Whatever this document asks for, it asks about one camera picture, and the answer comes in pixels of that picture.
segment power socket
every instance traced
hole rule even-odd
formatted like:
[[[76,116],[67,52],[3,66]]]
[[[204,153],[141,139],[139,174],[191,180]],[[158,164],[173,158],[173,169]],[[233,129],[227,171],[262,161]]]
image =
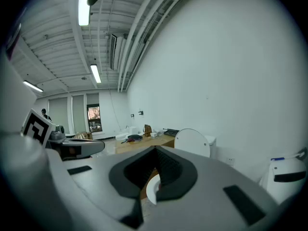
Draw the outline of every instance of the power socket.
[[[226,159],[226,164],[233,166],[235,162],[235,158],[227,158]]]

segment round white chair back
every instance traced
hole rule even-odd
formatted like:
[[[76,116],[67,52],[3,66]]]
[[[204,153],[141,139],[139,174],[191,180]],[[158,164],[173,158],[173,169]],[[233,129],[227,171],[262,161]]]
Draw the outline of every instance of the round white chair back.
[[[211,154],[205,136],[191,128],[182,129],[177,133],[174,148],[206,157],[210,157]]]

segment ceiling light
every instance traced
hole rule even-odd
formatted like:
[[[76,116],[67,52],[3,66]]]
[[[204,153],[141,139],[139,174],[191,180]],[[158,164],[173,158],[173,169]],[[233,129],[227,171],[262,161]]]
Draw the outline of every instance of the ceiling light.
[[[101,83],[101,78],[100,78],[100,74],[98,73],[97,70],[97,65],[96,64],[92,64],[91,65],[91,69],[92,69],[92,73],[94,75],[94,78],[96,80],[97,83]]]
[[[90,20],[90,6],[87,0],[78,1],[78,24],[79,26],[87,26]]]
[[[31,87],[31,88],[33,88],[33,89],[35,89],[35,90],[38,90],[38,91],[40,91],[40,92],[43,92],[43,90],[41,89],[41,88],[38,88],[38,87],[36,87],[35,85],[32,85],[30,82],[28,82],[28,81],[24,81],[24,84],[25,85],[27,85],[27,86],[29,86],[29,87]]]

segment ceiling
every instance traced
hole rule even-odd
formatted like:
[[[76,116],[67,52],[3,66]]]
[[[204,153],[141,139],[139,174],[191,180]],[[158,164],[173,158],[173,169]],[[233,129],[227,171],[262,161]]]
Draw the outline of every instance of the ceiling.
[[[110,35],[124,33],[127,37],[144,0],[103,0],[99,13],[101,1],[91,7],[89,26],[78,25],[77,0],[32,0],[27,6],[11,62],[22,79],[44,90],[42,93],[34,91],[38,97],[118,87],[119,73],[109,67]],[[156,1],[147,4],[134,35]],[[164,0],[156,10],[142,34],[143,41],[149,38],[172,2]],[[91,73],[93,63],[98,66],[100,84]],[[134,66],[128,70],[124,90],[133,70]]]

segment wooden desk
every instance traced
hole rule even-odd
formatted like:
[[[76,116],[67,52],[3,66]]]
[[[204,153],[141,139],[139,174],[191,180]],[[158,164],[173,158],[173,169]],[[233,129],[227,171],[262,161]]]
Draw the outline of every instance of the wooden desk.
[[[124,152],[131,152],[141,147],[150,147],[152,145],[163,145],[174,148],[175,137],[163,134],[162,136],[157,136],[155,138],[142,136],[141,141],[128,142],[121,144],[121,141],[117,141],[115,144],[115,153],[120,154]]]

